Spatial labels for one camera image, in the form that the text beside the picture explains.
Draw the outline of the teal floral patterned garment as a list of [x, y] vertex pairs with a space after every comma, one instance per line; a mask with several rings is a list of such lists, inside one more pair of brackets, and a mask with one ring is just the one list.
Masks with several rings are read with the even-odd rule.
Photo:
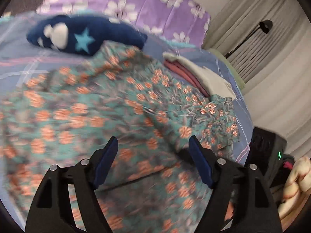
[[186, 162], [188, 141], [230, 155], [233, 102], [204, 97], [138, 48], [105, 42], [90, 61], [30, 79], [1, 102], [5, 188], [26, 217], [51, 165], [72, 166], [116, 137], [96, 196], [114, 232], [193, 232], [210, 190]]

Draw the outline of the beige folded garment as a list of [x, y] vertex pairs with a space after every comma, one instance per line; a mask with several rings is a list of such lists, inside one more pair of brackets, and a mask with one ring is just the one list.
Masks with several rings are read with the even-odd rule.
[[200, 67], [185, 57], [175, 56], [172, 53], [164, 52], [162, 56], [164, 60], [171, 62], [177, 61], [183, 65], [198, 79], [210, 96], [219, 95], [223, 98], [231, 98], [232, 100], [236, 99], [236, 94], [232, 89], [232, 85], [209, 68]]

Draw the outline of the pink folded garment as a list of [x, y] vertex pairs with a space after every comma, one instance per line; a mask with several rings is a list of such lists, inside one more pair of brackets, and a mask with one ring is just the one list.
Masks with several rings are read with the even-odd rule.
[[166, 68], [173, 71], [174, 73], [185, 79], [187, 82], [189, 82], [192, 86], [197, 88], [202, 93], [202, 95], [204, 95], [204, 97], [210, 96], [208, 92], [203, 88], [201, 83], [198, 81], [198, 79], [179, 62], [164, 60], [163, 64], [164, 66], [166, 66]]

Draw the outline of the beige pleated curtain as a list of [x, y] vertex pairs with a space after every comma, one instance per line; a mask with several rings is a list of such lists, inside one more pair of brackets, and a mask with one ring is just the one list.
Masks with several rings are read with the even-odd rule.
[[242, 93], [254, 125], [287, 139], [287, 152], [310, 155], [310, 21], [297, 0], [216, 0], [204, 48], [226, 54], [269, 19], [229, 58], [246, 84]]

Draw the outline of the black floor lamp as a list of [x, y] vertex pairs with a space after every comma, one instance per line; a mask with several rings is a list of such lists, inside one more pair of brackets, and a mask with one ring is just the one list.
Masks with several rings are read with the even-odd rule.
[[225, 58], [230, 57], [237, 49], [239, 49], [250, 37], [252, 37], [258, 30], [261, 30], [265, 34], [268, 34], [270, 30], [273, 27], [273, 22], [269, 19], [265, 19], [263, 21], [260, 21], [259, 24], [246, 36], [246, 38], [239, 44], [237, 45], [233, 50], [230, 52], [226, 53]]

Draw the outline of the purple floral pillow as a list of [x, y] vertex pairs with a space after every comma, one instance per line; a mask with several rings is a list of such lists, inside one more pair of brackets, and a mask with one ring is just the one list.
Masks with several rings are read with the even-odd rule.
[[43, 0], [38, 14], [99, 12], [161, 38], [200, 47], [211, 20], [195, 0]]

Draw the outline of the navy star fleece garment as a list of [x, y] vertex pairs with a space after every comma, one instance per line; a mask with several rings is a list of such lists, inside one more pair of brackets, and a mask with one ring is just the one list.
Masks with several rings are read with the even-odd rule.
[[115, 18], [57, 15], [39, 21], [27, 33], [26, 39], [29, 43], [42, 48], [92, 56], [104, 41], [142, 49], [148, 36]]

